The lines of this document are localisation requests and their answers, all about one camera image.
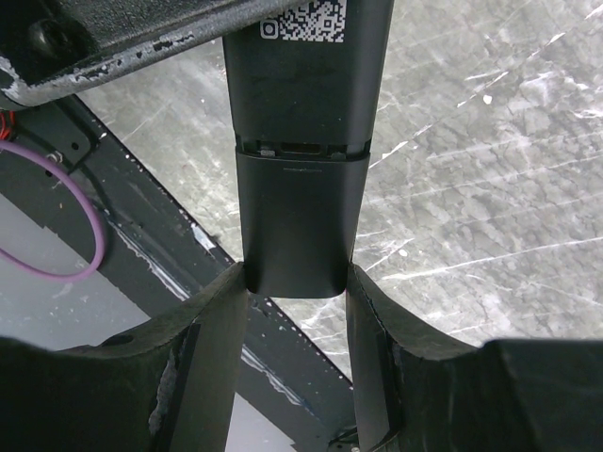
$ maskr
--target black device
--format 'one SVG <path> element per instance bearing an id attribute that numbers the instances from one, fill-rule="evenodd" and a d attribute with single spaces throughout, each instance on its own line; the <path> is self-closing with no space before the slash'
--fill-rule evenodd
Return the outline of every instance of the black device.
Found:
<path id="1" fill-rule="evenodd" d="M 317 0 L 224 38 L 248 288 L 346 287 L 393 0 Z"/>

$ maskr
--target purple wire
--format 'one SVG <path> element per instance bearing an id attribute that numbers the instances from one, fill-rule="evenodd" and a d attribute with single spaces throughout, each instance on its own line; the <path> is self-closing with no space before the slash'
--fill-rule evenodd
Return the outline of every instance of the purple wire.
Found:
<path id="1" fill-rule="evenodd" d="M 19 144 L 0 140 L 0 151 L 2 151 L 3 149 L 10 153 L 16 153 L 17 155 L 20 155 L 21 157 L 26 158 L 27 160 L 51 172 L 54 176 L 58 178 L 60 182 L 62 182 L 69 189 L 69 191 L 73 193 L 79 204 L 84 209 L 88 220 L 90 221 L 90 226 L 92 227 L 92 232 L 94 233 L 94 242 L 96 244 L 96 250 L 94 252 L 94 257 L 92 258 L 92 262 L 90 263 L 90 265 L 79 273 L 75 273 L 73 275 L 56 275 L 53 273 L 47 273 L 45 271 L 39 270 L 24 262 L 21 262 L 16 257 L 8 254 L 8 252 L 4 251 L 2 248 L 0 248 L 0 256 L 4 257 L 18 268 L 25 270 L 27 273 L 40 276 L 51 281 L 61 283 L 75 283 L 76 281 L 81 281 L 90 276 L 96 271 L 101 262 L 103 262 L 103 257 L 105 257 L 105 235 L 103 234 L 103 225 L 90 200 L 86 197 L 81 188 L 77 186 L 77 184 L 72 180 L 72 178 L 69 177 L 69 175 L 61 167 L 55 165 L 47 158 L 44 158 L 43 156 L 34 153 L 33 151 L 30 151 L 29 149 Z"/>

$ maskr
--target purple cable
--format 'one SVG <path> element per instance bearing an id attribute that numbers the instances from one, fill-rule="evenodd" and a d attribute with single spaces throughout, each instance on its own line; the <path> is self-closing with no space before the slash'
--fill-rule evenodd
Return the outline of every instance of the purple cable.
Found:
<path id="1" fill-rule="evenodd" d="M 105 256 L 105 236 L 103 234 L 103 225 L 101 224 L 101 220 L 99 219 L 98 214 L 96 213 L 96 210 L 92 206 L 90 200 L 86 197 L 81 188 L 77 186 L 77 184 L 69 177 L 69 175 L 61 167 L 55 165 L 50 160 L 16 143 L 0 140 L 0 151 L 3 149 L 10 153 L 16 153 L 17 155 L 20 155 L 21 157 L 26 158 L 27 160 L 51 172 L 69 189 L 69 191 L 73 193 L 77 201 L 84 209 L 88 220 L 90 221 L 90 226 L 92 227 L 92 232 L 94 233 L 96 251 L 94 252 L 94 258 L 92 259 L 90 265 L 79 273 L 75 273 L 73 275 L 55 275 L 53 273 L 38 270 L 37 268 L 21 262 L 16 257 L 8 254 L 2 248 L 0 248 L 0 256 L 4 257 L 15 266 L 25 270 L 27 273 L 40 276 L 51 281 L 74 283 L 90 276 L 96 271 L 101 262 L 103 262 L 103 257 Z"/>

